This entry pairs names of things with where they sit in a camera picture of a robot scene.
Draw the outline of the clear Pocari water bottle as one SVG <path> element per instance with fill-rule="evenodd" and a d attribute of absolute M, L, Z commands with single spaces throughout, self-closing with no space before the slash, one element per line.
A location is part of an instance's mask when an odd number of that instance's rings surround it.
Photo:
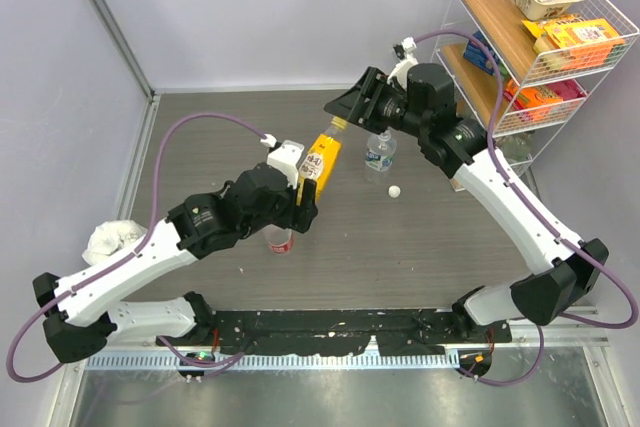
<path fill-rule="evenodd" d="M 365 178 L 382 185 L 390 173 L 397 141 L 390 130 L 381 134 L 371 134 L 367 140 L 365 153 Z"/>

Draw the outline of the yellow juice bottle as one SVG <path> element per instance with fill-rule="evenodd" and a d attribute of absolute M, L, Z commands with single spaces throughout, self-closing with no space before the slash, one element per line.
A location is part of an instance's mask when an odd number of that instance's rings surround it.
<path fill-rule="evenodd" d="M 334 116 L 330 126 L 317 137 L 309 148 L 298 169 L 297 205 L 301 203 L 308 180 L 316 182 L 315 200 L 318 201 L 320 199 L 341 151 L 342 139 L 347 125 L 346 120 Z"/>

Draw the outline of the white blue bottle cap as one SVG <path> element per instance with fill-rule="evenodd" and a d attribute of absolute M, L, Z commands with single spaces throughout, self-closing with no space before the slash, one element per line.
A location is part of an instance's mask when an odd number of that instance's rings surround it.
<path fill-rule="evenodd" d="M 389 195 L 391 198 L 397 198 L 397 197 L 399 197 L 399 196 L 400 196 L 400 194 L 401 194 L 401 188 L 400 188 L 400 187 L 398 187 L 398 186 L 396 186 L 396 185 L 391 185 L 391 186 L 388 188 L 388 195 Z"/>

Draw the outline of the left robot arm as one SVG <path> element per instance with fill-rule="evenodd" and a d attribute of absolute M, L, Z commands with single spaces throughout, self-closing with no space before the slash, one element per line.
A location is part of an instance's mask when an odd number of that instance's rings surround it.
<path fill-rule="evenodd" d="M 269 225 L 299 233 L 318 214 L 318 184 L 289 184 L 265 163 L 211 193 L 195 194 L 171 209 L 131 247 L 69 277 L 45 273 L 33 282 L 45 310 L 48 346 L 63 364 L 84 360 L 115 340 L 166 338 L 202 345 L 215 316 L 203 296 L 188 292 L 165 302 L 133 303 L 127 296 L 151 281 L 230 249 Z"/>

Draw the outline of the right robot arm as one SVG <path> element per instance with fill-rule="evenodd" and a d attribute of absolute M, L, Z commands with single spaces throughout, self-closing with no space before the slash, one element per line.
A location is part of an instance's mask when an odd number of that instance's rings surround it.
<path fill-rule="evenodd" d="M 488 325 L 516 317 L 546 326 L 591 291 L 599 277 L 591 262 L 606 262 L 609 251 L 601 240 L 585 241 L 567 228 L 509 172 L 484 127 L 458 115 L 454 95 L 439 64 L 410 67 L 404 85 L 369 67 L 324 110 L 373 134 L 394 129 L 416 138 L 423 156 L 474 196 L 522 255 L 529 276 L 477 288 L 454 304 L 457 338 L 475 341 Z"/>

